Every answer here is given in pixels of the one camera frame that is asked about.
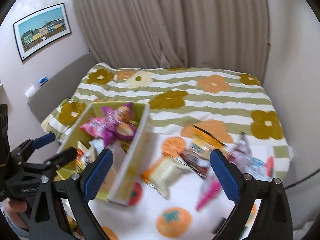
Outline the person left hand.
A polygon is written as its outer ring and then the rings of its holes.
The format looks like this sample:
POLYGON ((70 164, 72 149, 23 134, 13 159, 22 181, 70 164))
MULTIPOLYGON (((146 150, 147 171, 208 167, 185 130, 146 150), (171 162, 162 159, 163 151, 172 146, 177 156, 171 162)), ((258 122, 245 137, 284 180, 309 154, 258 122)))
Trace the person left hand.
POLYGON ((9 198, 4 202, 4 210, 11 221, 24 230, 28 229, 27 224, 20 217, 20 213, 25 213, 27 210, 27 204, 22 200, 10 200, 9 198))

